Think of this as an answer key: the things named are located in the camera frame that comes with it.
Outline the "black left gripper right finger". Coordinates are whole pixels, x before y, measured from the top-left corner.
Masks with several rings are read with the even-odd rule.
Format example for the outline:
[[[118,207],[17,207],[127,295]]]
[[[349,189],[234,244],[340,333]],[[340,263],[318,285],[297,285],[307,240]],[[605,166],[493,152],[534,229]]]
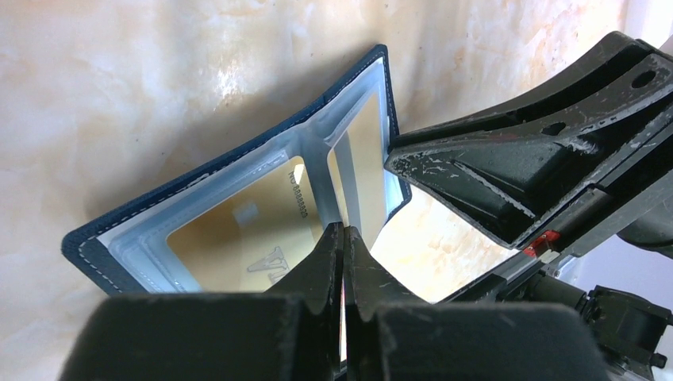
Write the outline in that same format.
[[[606,366],[578,314],[558,304],[430,304],[344,230],[350,380],[605,380]]]

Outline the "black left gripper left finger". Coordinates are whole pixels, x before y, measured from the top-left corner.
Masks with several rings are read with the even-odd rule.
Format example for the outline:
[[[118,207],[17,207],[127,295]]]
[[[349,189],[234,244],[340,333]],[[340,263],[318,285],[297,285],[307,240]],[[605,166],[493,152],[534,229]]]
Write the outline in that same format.
[[[342,380],[344,226],[261,293],[127,294],[102,302],[62,380]]]

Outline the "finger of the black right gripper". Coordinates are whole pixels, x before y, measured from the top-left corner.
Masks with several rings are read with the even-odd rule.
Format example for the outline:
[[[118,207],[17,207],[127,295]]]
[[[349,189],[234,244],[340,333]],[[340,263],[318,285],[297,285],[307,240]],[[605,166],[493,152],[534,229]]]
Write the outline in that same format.
[[[574,63],[537,87],[506,102],[393,139],[393,149],[477,131],[535,121],[589,97],[651,54],[665,52],[621,32],[605,35]]]

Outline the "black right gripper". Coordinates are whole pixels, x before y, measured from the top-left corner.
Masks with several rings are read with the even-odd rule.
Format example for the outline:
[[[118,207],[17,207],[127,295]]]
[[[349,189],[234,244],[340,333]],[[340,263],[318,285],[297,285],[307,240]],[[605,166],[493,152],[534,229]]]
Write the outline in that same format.
[[[386,168],[424,190],[513,258],[449,302],[552,302],[576,310],[610,376],[652,380],[672,312],[559,277],[616,233],[672,256],[672,62],[651,54],[607,87],[546,117],[390,149]]]

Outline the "gold credit card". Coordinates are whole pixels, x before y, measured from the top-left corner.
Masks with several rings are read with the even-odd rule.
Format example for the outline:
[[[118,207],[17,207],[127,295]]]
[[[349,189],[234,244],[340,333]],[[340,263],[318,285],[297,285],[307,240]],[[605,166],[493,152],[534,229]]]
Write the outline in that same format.
[[[294,156],[175,230],[167,244],[204,291],[265,291],[306,258],[323,230],[304,160]]]
[[[330,141],[327,164],[341,220],[372,248],[387,220],[379,94],[362,97]]]

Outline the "blue card holder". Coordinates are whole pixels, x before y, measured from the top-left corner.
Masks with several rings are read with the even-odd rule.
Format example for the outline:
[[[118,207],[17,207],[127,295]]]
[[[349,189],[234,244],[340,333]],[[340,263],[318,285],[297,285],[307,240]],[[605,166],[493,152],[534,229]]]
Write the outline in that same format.
[[[384,168],[398,134],[377,44],[278,125],[69,232],[62,254],[107,294],[266,291],[329,225],[371,247],[409,203]]]

